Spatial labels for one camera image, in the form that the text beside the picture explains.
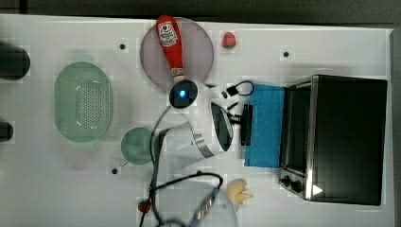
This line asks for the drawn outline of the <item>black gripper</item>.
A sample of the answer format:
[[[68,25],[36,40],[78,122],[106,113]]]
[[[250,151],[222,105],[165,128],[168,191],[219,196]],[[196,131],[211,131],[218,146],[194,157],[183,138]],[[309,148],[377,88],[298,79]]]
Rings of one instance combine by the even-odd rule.
[[[247,79],[227,87],[220,93],[220,96],[222,97],[222,106],[226,110],[232,124],[240,123],[241,114],[236,113],[235,109],[246,97],[252,95],[253,92],[254,84],[252,81]]]

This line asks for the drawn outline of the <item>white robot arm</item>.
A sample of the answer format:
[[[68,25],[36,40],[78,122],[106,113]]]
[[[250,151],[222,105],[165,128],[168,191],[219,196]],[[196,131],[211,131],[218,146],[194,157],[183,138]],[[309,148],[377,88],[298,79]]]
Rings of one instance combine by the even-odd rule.
[[[152,180],[149,187],[149,198],[156,201],[158,191],[175,183],[202,177],[204,173],[195,174],[169,180],[157,184],[158,177],[166,166],[178,169],[189,166],[200,160],[209,159],[227,151],[233,143],[233,125],[242,120],[240,115],[230,114],[229,111],[236,105],[235,96],[242,96],[238,86],[232,85],[219,91],[213,84],[205,84],[194,79],[183,79],[174,84],[168,93],[168,109],[181,114],[187,121],[190,129],[193,151],[181,151],[173,154],[169,163],[162,161],[162,143],[169,129],[160,131],[156,144],[150,147],[154,166]]]

